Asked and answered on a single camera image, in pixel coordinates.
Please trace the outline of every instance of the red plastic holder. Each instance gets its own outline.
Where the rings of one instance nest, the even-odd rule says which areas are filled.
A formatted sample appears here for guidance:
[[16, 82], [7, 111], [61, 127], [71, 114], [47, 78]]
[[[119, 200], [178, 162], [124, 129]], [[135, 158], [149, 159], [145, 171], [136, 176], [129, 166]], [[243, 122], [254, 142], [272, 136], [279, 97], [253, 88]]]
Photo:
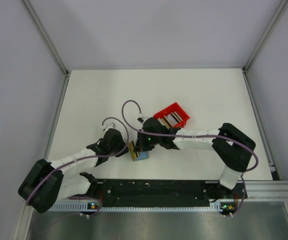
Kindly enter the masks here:
[[185, 127], [186, 122], [190, 119], [190, 116], [183, 110], [183, 108], [181, 108], [181, 106], [177, 103], [174, 102], [172, 105], [169, 105], [168, 107], [164, 108], [163, 110], [159, 111], [158, 113], [156, 113], [153, 118], [155, 119], [161, 119], [163, 117], [168, 116], [171, 113], [176, 112], [180, 118], [182, 119], [179, 123], [177, 123], [176, 125], [174, 125], [173, 127]]

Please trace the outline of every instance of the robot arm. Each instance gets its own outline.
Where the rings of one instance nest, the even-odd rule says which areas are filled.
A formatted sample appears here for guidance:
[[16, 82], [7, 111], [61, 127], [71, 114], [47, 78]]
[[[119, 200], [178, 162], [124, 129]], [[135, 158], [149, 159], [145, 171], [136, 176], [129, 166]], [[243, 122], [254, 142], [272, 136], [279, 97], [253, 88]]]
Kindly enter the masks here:
[[[174, 127], [167, 129], [157, 119], [151, 117], [143, 123], [143, 131], [149, 133], [182, 135], [182, 136], [204, 136], [220, 135], [236, 140], [251, 150], [255, 149], [255, 142], [238, 130], [230, 123], [224, 123], [222, 127], [213, 130], [186, 130], [185, 128]], [[252, 154], [241, 146], [227, 142], [222, 138], [184, 138], [184, 137], [164, 137], [151, 136], [138, 133], [135, 146], [136, 152], [146, 152], [154, 148], [155, 145], [161, 145], [166, 149], [199, 149], [215, 151], [225, 163], [224, 170], [219, 179], [219, 191], [224, 187], [225, 190], [232, 190], [240, 176], [247, 170]]]
[[[85, 172], [86, 169], [106, 162], [110, 155], [119, 153], [125, 145], [121, 133], [116, 130], [116, 125], [111, 123], [104, 130], [103, 138], [88, 145], [80, 152], [51, 162], [44, 159], [38, 160], [19, 187], [18, 194], [27, 200], [35, 187], [49, 173], [64, 164], [73, 162], [52, 173], [30, 200], [29, 204], [32, 207], [39, 213], [44, 213], [58, 200], [85, 194], [92, 182], [96, 181], [91, 174]], [[120, 157], [128, 151], [126, 148], [116, 157]]]

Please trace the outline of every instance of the purple cable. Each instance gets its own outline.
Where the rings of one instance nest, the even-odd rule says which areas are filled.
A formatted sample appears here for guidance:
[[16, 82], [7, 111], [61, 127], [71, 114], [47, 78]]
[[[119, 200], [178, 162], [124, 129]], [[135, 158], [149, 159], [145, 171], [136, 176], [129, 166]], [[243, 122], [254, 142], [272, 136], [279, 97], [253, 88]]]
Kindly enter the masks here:
[[[116, 120], [116, 121], [120, 122], [120, 124], [122, 124], [122, 126], [125, 128], [125, 131], [126, 131], [126, 138], [127, 138], [126, 144], [127, 144], [127, 143], [129, 142], [130, 135], [129, 135], [129, 131], [128, 131], [127, 127], [125, 126], [125, 124], [124, 124], [121, 120], [119, 120], [118, 118], [113, 117], [113, 116], [110, 116], [110, 117], [107, 117], [107, 118], [104, 119], [104, 121], [102, 122], [102, 125], [103, 125], [104, 122], [105, 122], [106, 120], [108, 120], [108, 119]], [[85, 159], [91, 159], [91, 158], [109, 158], [109, 157], [114, 157], [114, 156], [116, 156], [116, 155], [121, 154], [121, 153], [126, 149], [126, 147], [127, 147], [127, 145], [125, 145], [121, 151], [119, 151], [119, 152], [117, 152], [117, 153], [115, 153], [115, 154], [111, 154], [111, 155], [92, 155], [92, 156], [80, 157], [80, 158], [76, 159], [76, 162], [79, 162], [79, 161], [82, 161], [82, 160], [85, 160]], [[65, 164], [63, 164], [63, 165], [55, 168], [53, 171], [51, 171], [46, 177], [43, 178], [42, 181], [40, 181], [40, 183], [39, 183], [39, 184], [34, 188], [34, 190], [30, 193], [30, 195], [28, 196], [25, 204], [26, 204], [27, 206], [30, 205], [30, 201], [31, 201], [32, 197], [36, 194], [36, 192], [40, 189], [40, 187], [46, 182], [46, 180], [47, 180], [54, 172], [56, 172], [56, 171], [58, 171], [58, 170], [60, 170], [60, 169], [62, 169], [62, 168], [64, 168], [64, 167], [66, 167], [66, 166], [68, 166], [68, 165], [70, 165], [70, 164], [74, 164], [74, 163], [75, 163], [75, 161], [70, 161], [70, 162], [68, 162], [68, 163], [65, 163]]]
[[188, 136], [188, 135], [177, 135], [177, 134], [163, 134], [163, 133], [153, 133], [153, 132], [147, 132], [147, 131], [141, 131], [136, 129], [135, 127], [133, 127], [125, 118], [124, 115], [124, 107], [127, 103], [135, 103], [138, 106], [139, 109], [139, 113], [142, 113], [142, 110], [140, 108], [140, 105], [134, 101], [134, 100], [127, 100], [126, 102], [124, 102], [123, 106], [122, 106], [122, 118], [124, 120], [124, 122], [126, 123], [127, 126], [129, 126], [132, 130], [141, 133], [141, 134], [146, 134], [146, 135], [150, 135], [150, 136], [158, 136], [158, 137], [175, 137], [175, 138], [186, 138], [186, 139], [191, 139], [191, 138], [196, 138], [196, 139], [202, 139], [202, 138], [219, 138], [219, 139], [224, 139], [226, 141], [232, 142], [236, 145], [239, 145], [240, 147], [246, 149], [248, 152], [250, 152], [254, 158], [255, 158], [255, 164], [254, 166], [252, 166], [251, 168], [247, 169], [245, 172], [249, 172], [254, 170], [258, 165], [259, 165], [259, 158], [258, 156], [255, 154], [254, 151], [252, 151], [252, 149], [250, 149], [249, 147], [245, 146], [244, 144], [240, 143], [239, 141], [236, 141], [232, 138], [229, 138], [227, 136], [221, 136], [221, 135], [198, 135], [198, 136]]

